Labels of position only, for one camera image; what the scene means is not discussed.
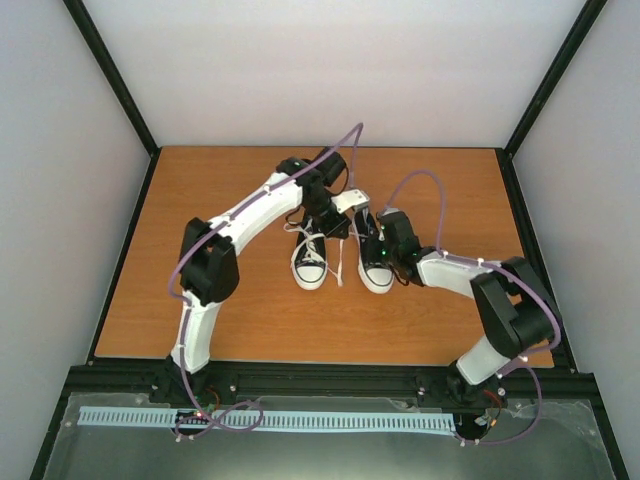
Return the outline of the black sneaker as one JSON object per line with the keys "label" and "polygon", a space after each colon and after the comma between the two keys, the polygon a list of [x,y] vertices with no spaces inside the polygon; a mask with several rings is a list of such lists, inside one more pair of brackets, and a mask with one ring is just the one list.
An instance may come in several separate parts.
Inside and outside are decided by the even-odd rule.
{"label": "black sneaker", "polygon": [[296,232],[291,267],[294,280],[303,290],[317,290],[328,273],[325,237],[311,218],[304,220]]}
{"label": "black sneaker", "polygon": [[364,286],[374,294],[386,294],[394,283],[394,274],[386,264],[386,250],[375,219],[365,208],[354,214],[353,232],[358,245],[358,274]]}

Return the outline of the white shoelace of sneaker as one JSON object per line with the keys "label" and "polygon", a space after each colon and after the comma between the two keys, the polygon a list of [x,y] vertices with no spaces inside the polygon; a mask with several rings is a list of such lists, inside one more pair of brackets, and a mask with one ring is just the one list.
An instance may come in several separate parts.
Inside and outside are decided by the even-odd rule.
{"label": "white shoelace of sneaker", "polygon": [[291,257],[293,272],[304,275],[322,276],[327,272],[327,254],[324,235],[311,219],[296,225],[287,224],[283,229],[288,233],[296,233],[297,239]]}
{"label": "white shoelace of sneaker", "polygon": [[338,260],[338,264],[335,271],[336,283],[339,287],[343,287],[345,284],[344,275],[345,275],[346,264],[348,260],[346,252],[348,251],[348,244],[352,241],[354,241],[356,245],[356,264],[357,264],[356,270],[358,274],[358,245],[357,245],[355,234],[353,232],[353,226],[351,223],[351,226],[349,227],[348,239],[339,241],[339,260]]}

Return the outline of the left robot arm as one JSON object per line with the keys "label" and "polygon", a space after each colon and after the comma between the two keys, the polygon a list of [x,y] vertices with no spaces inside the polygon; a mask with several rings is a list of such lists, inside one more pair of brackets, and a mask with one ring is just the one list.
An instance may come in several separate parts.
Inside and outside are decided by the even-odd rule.
{"label": "left robot arm", "polygon": [[349,222],[331,188],[347,170],[344,158],[329,147],[314,159],[290,157],[232,209],[187,223],[168,285],[170,295],[183,304],[170,357],[180,369],[172,388],[184,401],[197,402],[207,393],[208,378],[200,370],[210,361],[219,311],[239,285],[239,255],[264,229],[285,214],[302,212],[301,221],[289,227],[297,235],[290,260],[294,279],[314,290],[330,274],[325,240],[344,239]]}

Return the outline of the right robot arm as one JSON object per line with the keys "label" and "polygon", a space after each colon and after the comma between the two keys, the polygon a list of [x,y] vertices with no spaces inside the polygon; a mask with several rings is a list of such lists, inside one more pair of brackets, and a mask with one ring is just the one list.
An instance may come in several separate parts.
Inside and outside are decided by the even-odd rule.
{"label": "right robot arm", "polygon": [[529,355],[561,340],[558,308],[530,263],[471,259],[420,244],[406,213],[389,208],[377,214],[383,235],[381,260],[404,284],[444,289],[472,299],[483,335],[448,368],[434,396],[458,406],[479,401],[500,374]]}

